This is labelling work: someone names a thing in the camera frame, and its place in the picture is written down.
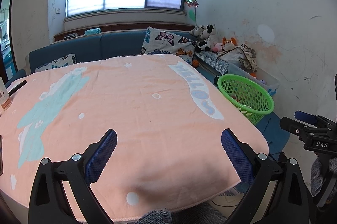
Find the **grey gloved right hand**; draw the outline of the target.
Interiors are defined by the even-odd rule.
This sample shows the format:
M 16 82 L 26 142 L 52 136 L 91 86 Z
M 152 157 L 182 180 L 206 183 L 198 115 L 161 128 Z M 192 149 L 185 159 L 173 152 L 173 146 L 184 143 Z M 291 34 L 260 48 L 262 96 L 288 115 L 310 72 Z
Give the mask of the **grey gloved right hand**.
M 318 156 L 311 167 L 311 194 L 313 197 L 322 194 L 317 203 L 320 208 L 332 203 L 336 196 L 336 157 L 325 163 Z

